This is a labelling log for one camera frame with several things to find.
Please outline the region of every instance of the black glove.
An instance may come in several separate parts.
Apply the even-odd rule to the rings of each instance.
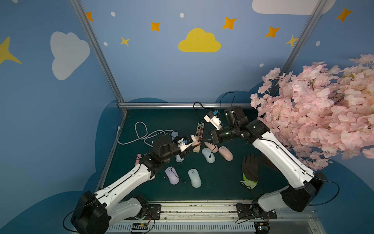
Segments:
[[[243,180],[240,183],[249,189],[253,189],[260,180],[258,178],[258,161],[254,154],[243,157],[242,171]]]

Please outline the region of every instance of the pink flower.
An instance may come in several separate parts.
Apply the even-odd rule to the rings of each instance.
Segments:
[[[257,94],[251,94],[251,106],[254,107],[255,109],[257,106],[261,103],[259,98],[257,97]]]
[[[364,103],[365,99],[362,97],[354,97],[353,95],[348,95],[344,97],[345,100],[349,102],[349,105],[360,105]]]
[[[345,113],[348,110],[345,106],[333,106],[331,107],[331,111],[335,113]]]
[[[374,158],[374,148],[370,149],[363,149],[362,153],[365,155],[367,158]]]
[[[258,88],[258,92],[261,93],[261,94],[263,94],[264,92],[269,91],[270,87],[266,86],[266,85],[263,85],[263,86],[261,86],[261,87]]]
[[[316,97],[319,97],[319,98],[328,98],[329,94],[330,94],[330,89],[329,88],[325,88],[322,91],[318,92],[316,94]]]
[[[340,68],[339,66],[335,65],[333,66],[328,72],[327,74],[331,75],[331,74],[338,74],[340,72]]]
[[[355,147],[353,150],[344,150],[344,152],[342,153],[341,155],[341,158],[342,159],[349,159],[349,158],[353,158],[353,156],[358,156],[360,155],[360,149]]]
[[[356,122],[356,118],[353,116],[353,113],[352,113],[352,112],[348,112],[347,115],[345,115],[345,114],[340,114],[340,115],[338,115],[338,119],[339,119],[341,122],[345,122],[345,123]]]
[[[309,158],[311,159],[321,159],[320,155],[322,155],[323,153],[319,153],[317,151],[313,151],[311,153],[311,155],[309,156]]]
[[[374,65],[362,65],[374,62],[374,55],[352,61],[359,64],[342,71],[338,66],[327,69],[324,62],[313,63],[298,76],[280,76],[280,69],[271,70],[259,92],[268,91],[270,81],[278,79],[279,96],[251,96],[251,106],[260,105],[258,119],[313,170],[326,167],[339,151],[344,151],[343,158],[352,158],[361,148],[374,145]],[[339,72],[343,78],[334,76]],[[365,156],[374,158],[372,149],[365,150]]]
[[[329,159],[317,159],[314,163],[313,163],[313,167],[314,167],[314,170],[321,170],[325,167],[328,166],[328,161]]]
[[[365,63],[371,63],[374,61],[374,55],[372,54],[368,54],[368,55],[362,54],[360,56],[361,58],[358,59],[359,63],[365,64]]]

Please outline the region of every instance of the yellow star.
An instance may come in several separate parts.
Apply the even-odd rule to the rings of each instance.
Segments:
[[[347,8],[345,7],[343,12],[336,19],[340,19],[342,22],[344,22],[344,20],[346,20],[347,15],[351,14],[352,12],[352,10],[347,10]]]
[[[16,57],[9,52],[10,37],[7,37],[0,45],[0,64],[5,60],[12,60],[16,63],[21,63]]]
[[[233,24],[234,24],[235,20],[236,19],[229,19],[229,18],[226,17],[226,23],[225,23],[225,25],[223,26],[222,29],[229,28],[229,29],[232,30],[233,29]]]
[[[289,42],[287,42],[286,44],[291,44],[291,47],[293,47],[294,46],[294,43],[295,43],[295,41],[297,41],[297,39],[298,38],[294,38],[294,36],[292,35],[292,38],[291,38],[291,40],[289,41]]]
[[[92,14],[92,12],[86,12],[88,20],[93,22],[94,20],[92,19],[91,14]]]
[[[152,29],[151,29],[151,31],[154,31],[154,30],[156,30],[156,31],[160,31],[160,29],[159,29],[159,26],[160,26],[160,23],[154,23],[154,22],[152,22],[151,21],[151,24],[152,24]]]
[[[274,38],[275,37],[275,34],[277,33],[277,31],[279,30],[280,28],[273,28],[270,26],[270,29],[269,29],[269,32],[266,34],[265,37],[272,37]]]
[[[121,37],[121,38],[122,38],[122,43],[121,43],[121,44],[126,44],[127,46],[129,46],[129,44],[127,44],[127,42],[128,42],[130,39],[125,40],[125,39],[123,39],[123,37]]]

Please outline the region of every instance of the white cloud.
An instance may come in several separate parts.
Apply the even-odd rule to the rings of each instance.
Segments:
[[[261,14],[310,15],[318,0],[253,0],[252,8]],[[322,14],[328,12],[335,0],[327,0]]]
[[[55,57],[52,71],[59,80],[68,78],[90,55],[88,43],[74,33],[54,32],[50,38],[50,48]]]

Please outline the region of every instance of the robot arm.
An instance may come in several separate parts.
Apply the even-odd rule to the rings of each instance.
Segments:
[[[262,214],[277,208],[290,207],[301,212],[320,191],[326,176],[314,172],[291,154],[260,120],[249,122],[241,107],[224,111],[230,126],[211,131],[213,144],[239,137],[259,149],[286,177],[289,186],[273,193],[264,194],[254,200],[255,214]],[[206,118],[213,118],[210,112]]]
[[[142,183],[152,180],[170,158],[184,158],[197,145],[194,135],[175,138],[166,134],[154,141],[153,149],[146,153],[131,171],[111,185],[92,194],[85,192],[78,201],[70,222],[80,234],[103,234],[111,225],[134,216],[144,216],[147,202],[141,197],[119,203]]]

